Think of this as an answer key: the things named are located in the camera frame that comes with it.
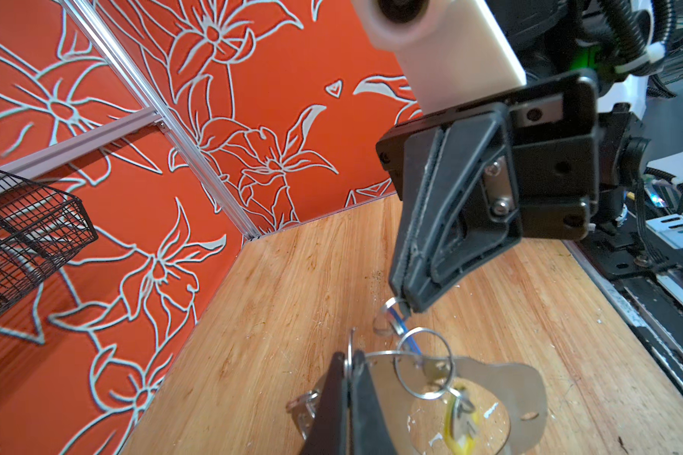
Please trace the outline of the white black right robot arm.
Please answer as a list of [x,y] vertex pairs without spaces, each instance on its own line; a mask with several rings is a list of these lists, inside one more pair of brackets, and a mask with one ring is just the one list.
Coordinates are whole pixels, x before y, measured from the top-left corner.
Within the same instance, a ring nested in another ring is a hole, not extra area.
[[389,284],[427,311],[524,238],[584,239],[644,187],[644,93],[662,69],[671,1],[364,1],[376,49],[395,55],[421,116],[376,152],[403,209]]

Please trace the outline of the blue key tag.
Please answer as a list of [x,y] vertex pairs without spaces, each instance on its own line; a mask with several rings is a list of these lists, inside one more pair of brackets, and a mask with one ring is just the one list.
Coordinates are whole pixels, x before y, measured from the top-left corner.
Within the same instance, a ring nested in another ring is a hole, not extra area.
[[383,316],[389,328],[398,337],[397,350],[421,356],[422,352],[419,345],[410,334],[411,330],[407,328],[406,318],[398,311],[400,303],[401,300],[398,298],[392,297],[389,299],[381,309],[381,316]]

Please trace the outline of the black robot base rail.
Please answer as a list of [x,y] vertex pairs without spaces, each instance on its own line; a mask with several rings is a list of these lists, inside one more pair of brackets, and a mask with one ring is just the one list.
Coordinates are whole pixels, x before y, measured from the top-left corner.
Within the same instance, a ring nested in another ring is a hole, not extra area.
[[683,395],[683,178],[647,167],[620,217],[567,247]]

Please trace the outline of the yellow key tag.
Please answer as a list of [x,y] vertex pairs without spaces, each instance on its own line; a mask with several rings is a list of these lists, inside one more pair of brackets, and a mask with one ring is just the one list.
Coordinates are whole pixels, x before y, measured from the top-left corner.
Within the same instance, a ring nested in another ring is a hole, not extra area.
[[472,455],[479,433],[480,414],[468,389],[453,389],[450,394],[452,399],[446,411],[443,441],[453,454]]

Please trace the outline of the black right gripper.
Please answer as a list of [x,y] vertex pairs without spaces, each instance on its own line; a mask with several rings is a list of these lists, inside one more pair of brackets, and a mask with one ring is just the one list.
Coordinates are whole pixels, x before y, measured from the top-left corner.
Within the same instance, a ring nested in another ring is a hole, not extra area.
[[402,201],[388,282],[407,314],[522,237],[584,237],[601,186],[598,98],[594,71],[578,69],[404,121],[379,139]]

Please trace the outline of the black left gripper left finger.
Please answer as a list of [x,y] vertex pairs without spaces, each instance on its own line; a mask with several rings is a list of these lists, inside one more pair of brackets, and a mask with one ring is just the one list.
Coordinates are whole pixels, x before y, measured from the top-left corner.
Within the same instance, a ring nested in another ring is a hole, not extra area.
[[300,454],[347,453],[348,400],[346,358],[337,352],[327,369],[319,407]]

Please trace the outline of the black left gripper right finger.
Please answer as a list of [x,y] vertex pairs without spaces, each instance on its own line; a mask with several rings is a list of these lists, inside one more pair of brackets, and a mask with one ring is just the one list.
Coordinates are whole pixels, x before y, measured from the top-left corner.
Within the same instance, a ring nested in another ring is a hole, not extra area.
[[365,355],[356,351],[352,355],[349,379],[350,453],[396,454],[397,451],[384,421],[381,403]]

